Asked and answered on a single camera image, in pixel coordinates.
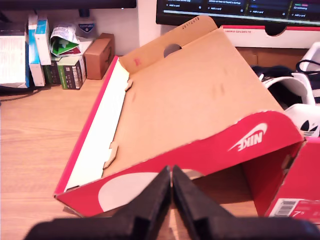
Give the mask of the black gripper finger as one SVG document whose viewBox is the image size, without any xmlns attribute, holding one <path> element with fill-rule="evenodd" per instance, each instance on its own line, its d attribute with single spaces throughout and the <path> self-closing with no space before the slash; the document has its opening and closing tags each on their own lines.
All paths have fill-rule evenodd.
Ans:
<svg viewBox="0 0 320 240">
<path fill-rule="evenodd" d="M 147 187 L 131 202 L 118 210 L 112 218 L 131 225 L 152 225 L 170 201 L 170 167 L 164 167 Z"/>
<path fill-rule="evenodd" d="M 182 218 L 188 224 L 194 226 L 207 225 L 214 218 L 228 219 L 234 217 L 201 191 L 177 165 L 172 169 L 172 183 L 175 204 L 182 214 Z"/>
</svg>

